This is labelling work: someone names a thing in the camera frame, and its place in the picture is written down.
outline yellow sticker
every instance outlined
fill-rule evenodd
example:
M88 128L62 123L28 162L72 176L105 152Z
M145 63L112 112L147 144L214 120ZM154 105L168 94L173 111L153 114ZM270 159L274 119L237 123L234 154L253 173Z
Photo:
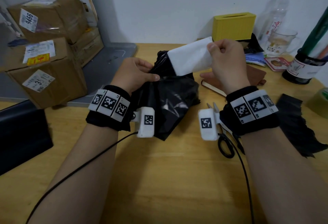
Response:
M49 61L50 59L50 54L42 54L42 55L38 55L35 57L31 57L27 60L27 66L31 66L31 65L35 65L38 63L42 63L42 62L46 62Z

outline brown notebook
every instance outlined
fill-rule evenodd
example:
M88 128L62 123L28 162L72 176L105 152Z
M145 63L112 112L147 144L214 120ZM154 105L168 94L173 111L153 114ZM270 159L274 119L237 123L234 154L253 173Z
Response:
M247 77L252 86L264 85L266 83L266 80L264 80L265 74L265 71L247 65ZM216 78L204 79L201 84L224 97L227 96L223 91L222 83Z

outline left hand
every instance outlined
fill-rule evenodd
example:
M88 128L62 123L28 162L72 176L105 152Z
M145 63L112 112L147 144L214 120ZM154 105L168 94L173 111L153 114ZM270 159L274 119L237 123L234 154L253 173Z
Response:
M148 74L153 65L137 57L124 59L118 68L111 85L120 87L129 93L139 89L145 82L156 82L159 75Z

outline tape roll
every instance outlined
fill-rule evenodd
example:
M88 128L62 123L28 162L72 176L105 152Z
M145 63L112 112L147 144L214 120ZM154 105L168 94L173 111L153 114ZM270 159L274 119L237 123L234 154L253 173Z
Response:
M328 88L319 90L305 105L316 114L328 119Z

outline forearm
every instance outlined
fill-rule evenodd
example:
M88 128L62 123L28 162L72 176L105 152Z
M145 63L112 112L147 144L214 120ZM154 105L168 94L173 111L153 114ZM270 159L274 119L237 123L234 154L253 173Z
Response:
M115 143L118 132L87 124L49 188ZM98 223L107 197L116 146L82 168L51 192L29 223Z
M279 127L242 137L269 223L327 223L328 187Z

